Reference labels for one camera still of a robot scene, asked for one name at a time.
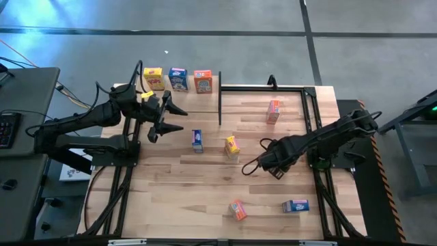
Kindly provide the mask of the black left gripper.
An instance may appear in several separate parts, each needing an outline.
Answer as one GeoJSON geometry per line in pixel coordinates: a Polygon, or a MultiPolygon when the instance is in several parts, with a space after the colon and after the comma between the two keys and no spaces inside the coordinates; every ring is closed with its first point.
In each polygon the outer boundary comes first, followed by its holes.
{"type": "Polygon", "coordinates": [[[156,143],[158,135],[163,136],[167,133],[182,131],[184,129],[183,126],[164,122],[164,114],[166,110],[174,115],[188,115],[187,112],[173,103],[171,92],[169,90],[164,91],[162,100],[163,103],[160,104],[160,99],[155,94],[147,99],[141,98],[141,109],[145,113],[145,121],[153,124],[147,134],[147,138],[152,143],[156,143]]]}

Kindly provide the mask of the blue Frosted Flakes cereal box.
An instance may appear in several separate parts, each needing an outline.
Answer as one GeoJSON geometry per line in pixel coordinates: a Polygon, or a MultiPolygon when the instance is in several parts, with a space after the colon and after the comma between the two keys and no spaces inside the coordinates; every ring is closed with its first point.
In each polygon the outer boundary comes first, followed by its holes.
{"type": "Polygon", "coordinates": [[[187,80],[187,70],[183,68],[170,68],[169,81],[175,92],[188,92],[189,82],[187,80]]]}
{"type": "Polygon", "coordinates": [[[308,200],[288,200],[282,203],[284,213],[300,213],[309,211],[308,200]]]}
{"type": "Polygon", "coordinates": [[[192,130],[192,147],[195,153],[203,153],[203,137],[200,129],[192,130]]]}

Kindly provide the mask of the yellow Corn Pops cereal box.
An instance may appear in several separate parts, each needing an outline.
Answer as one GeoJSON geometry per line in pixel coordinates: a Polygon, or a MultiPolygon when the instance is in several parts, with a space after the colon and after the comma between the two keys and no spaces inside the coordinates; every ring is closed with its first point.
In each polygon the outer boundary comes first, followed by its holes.
{"type": "Polygon", "coordinates": [[[240,154],[240,148],[234,136],[225,139],[225,152],[229,159],[236,160],[240,154]]]}
{"type": "Polygon", "coordinates": [[[144,68],[143,76],[151,90],[163,91],[165,89],[163,69],[161,67],[144,68]]]}

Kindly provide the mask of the orange Mini Wheats cereal box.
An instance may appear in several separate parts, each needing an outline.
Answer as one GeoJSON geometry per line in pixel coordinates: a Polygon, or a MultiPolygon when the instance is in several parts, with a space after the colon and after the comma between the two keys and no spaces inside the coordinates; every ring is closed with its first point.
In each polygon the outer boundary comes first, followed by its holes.
{"type": "Polygon", "coordinates": [[[195,70],[194,83],[198,94],[212,93],[212,71],[211,70],[195,70]]]}
{"type": "Polygon", "coordinates": [[[266,113],[266,123],[276,124],[277,120],[279,119],[279,116],[280,116],[280,101],[271,100],[266,113]]]}
{"type": "Polygon", "coordinates": [[[242,221],[247,217],[244,206],[240,200],[234,200],[229,204],[229,211],[236,219],[236,221],[242,221]]]}

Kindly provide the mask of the black mat hazard stripe edge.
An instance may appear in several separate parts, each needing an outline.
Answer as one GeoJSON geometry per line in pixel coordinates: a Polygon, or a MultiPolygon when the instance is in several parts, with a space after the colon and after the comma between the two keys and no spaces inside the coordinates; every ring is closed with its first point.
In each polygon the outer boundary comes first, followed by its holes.
{"type": "Polygon", "coordinates": [[[365,157],[364,162],[355,165],[354,179],[368,237],[375,241],[405,243],[406,235],[376,138],[356,139],[342,151],[365,157]]]}

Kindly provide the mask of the white printed sheet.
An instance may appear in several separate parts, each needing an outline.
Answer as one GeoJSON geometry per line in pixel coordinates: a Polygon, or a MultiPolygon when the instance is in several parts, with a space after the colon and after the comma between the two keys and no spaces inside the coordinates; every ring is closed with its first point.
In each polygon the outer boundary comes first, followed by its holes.
{"type": "MultiPolygon", "coordinates": [[[[93,159],[92,156],[85,154],[84,151],[81,149],[72,149],[72,151],[76,154],[81,155],[82,157],[85,157],[87,160],[91,161],[93,159]]],[[[59,175],[59,181],[62,182],[86,181],[89,180],[90,177],[91,177],[90,174],[80,172],[79,170],[76,170],[66,164],[63,164],[59,175]]]]}

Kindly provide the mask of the dark metal stand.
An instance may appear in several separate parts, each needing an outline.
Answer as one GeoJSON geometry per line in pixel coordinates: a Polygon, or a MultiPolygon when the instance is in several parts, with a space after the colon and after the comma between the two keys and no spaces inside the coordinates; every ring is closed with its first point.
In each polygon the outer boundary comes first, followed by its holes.
{"type": "Polygon", "coordinates": [[[437,167],[437,90],[381,126],[378,133],[391,130],[397,133],[414,178],[414,188],[405,191],[403,197],[437,194],[437,184],[427,172],[428,167],[437,167]]]}

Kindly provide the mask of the grey side desk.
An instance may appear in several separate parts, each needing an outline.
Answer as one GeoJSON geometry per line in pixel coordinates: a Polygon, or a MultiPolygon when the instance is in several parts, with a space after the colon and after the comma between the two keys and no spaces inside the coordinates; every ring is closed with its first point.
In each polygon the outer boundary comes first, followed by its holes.
{"type": "Polygon", "coordinates": [[[25,129],[42,124],[59,77],[58,68],[11,69],[0,80],[0,114],[21,113],[20,126],[10,149],[0,149],[0,183],[18,181],[13,191],[0,188],[0,242],[33,236],[35,205],[47,156],[33,151],[34,140],[25,129]]]}

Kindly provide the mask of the black keyboard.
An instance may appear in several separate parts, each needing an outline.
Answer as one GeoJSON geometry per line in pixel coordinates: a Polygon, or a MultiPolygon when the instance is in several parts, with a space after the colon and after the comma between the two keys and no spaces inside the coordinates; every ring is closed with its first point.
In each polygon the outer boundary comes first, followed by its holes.
{"type": "Polygon", "coordinates": [[[0,149],[12,147],[20,126],[21,116],[21,113],[0,114],[0,149]]]}

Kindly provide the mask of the black computer mouse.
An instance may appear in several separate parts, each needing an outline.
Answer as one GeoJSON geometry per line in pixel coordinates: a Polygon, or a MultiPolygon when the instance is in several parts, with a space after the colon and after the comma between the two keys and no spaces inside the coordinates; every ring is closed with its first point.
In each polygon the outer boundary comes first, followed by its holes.
{"type": "Polygon", "coordinates": [[[18,181],[15,179],[9,179],[0,183],[0,188],[5,191],[13,191],[18,185],[18,181]]]}

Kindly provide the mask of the silver metal bracket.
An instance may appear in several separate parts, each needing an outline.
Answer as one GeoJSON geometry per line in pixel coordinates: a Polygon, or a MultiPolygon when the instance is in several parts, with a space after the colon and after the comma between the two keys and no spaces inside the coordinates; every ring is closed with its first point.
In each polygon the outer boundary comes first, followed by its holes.
{"type": "Polygon", "coordinates": [[[338,246],[335,241],[312,241],[301,240],[298,243],[299,246],[338,246]]]}
{"type": "Polygon", "coordinates": [[[109,240],[107,246],[144,246],[147,245],[145,238],[124,238],[109,240]]]}

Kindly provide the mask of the black aluminium table frame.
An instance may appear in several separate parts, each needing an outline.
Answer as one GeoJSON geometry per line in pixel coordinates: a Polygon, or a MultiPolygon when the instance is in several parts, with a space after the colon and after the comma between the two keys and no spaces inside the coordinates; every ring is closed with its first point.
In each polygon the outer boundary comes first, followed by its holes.
{"type": "Polygon", "coordinates": [[[339,117],[329,86],[219,85],[219,124],[167,115],[182,131],[150,143],[144,124],[141,151],[131,173],[126,199],[116,204],[110,231],[124,238],[321,239],[324,229],[345,235],[328,204],[317,195],[313,170],[301,157],[277,180],[252,160],[267,138],[304,135],[339,117]],[[271,100],[280,101],[276,124],[266,123],[271,100]],[[203,153],[192,147],[192,130],[200,129],[203,153]],[[238,159],[225,152],[234,136],[238,159]],[[236,221],[229,204],[240,200],[247,217],[236,221]],[[282,203],[308,200],[309,211],[284,213],[282,203]]]}

